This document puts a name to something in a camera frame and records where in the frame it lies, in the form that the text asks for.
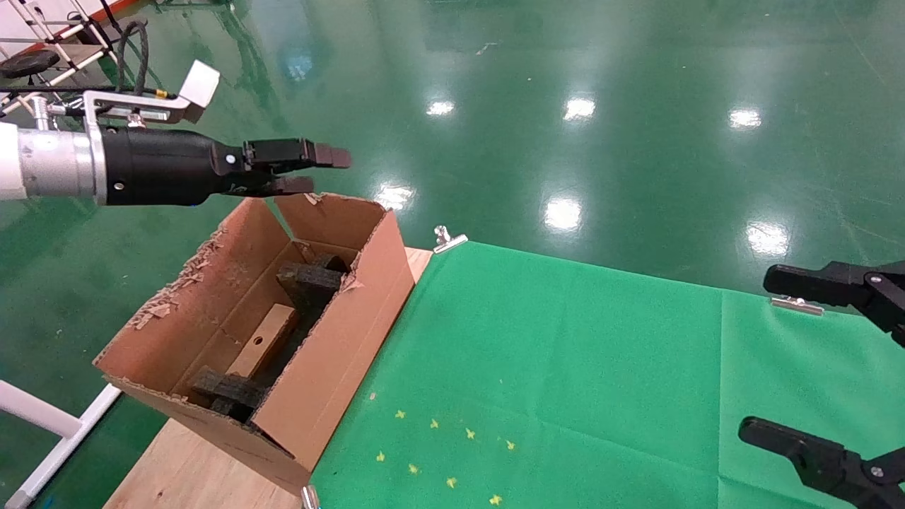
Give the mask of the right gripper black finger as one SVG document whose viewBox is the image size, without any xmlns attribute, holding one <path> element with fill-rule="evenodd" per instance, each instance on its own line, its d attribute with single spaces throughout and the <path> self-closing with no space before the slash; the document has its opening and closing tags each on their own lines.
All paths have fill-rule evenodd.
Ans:
<svg viewBox="0 0 905 509">
<path fill-rule="evenodd" d="M 904 346 L 904 262 L 876 265 L 831 262 L 818 270 L 774 264 L 766 292 L 834 307 L 853 307 Z"/>
<path fill-rule="evenodd" d="M 738 426 L 743 442 L 782 455 L 803 486 L 856 508 L 903 508 L 904 448 L 871 460 L 844 445 L 761 418 Z"/>
</svg>

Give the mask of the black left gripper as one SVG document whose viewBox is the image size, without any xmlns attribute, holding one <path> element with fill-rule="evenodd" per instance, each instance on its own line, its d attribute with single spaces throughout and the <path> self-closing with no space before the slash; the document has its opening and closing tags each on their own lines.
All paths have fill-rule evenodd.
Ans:
<svg viewBox="0 0 905 509">
<path fill-rule="evenodd" d="M 104 131 L 101 141 L 107 206 L 195 206 L 211 194 L 267 199 L 315 190 L 307 176 L 269 176 L 249 184 L 238 148 L 189 130 L 120 127 Z M 274 175 L 352 166 L 346 149 L 305 138 L 247 141 L 243 158 L 252 170 Z"/>
</svg>

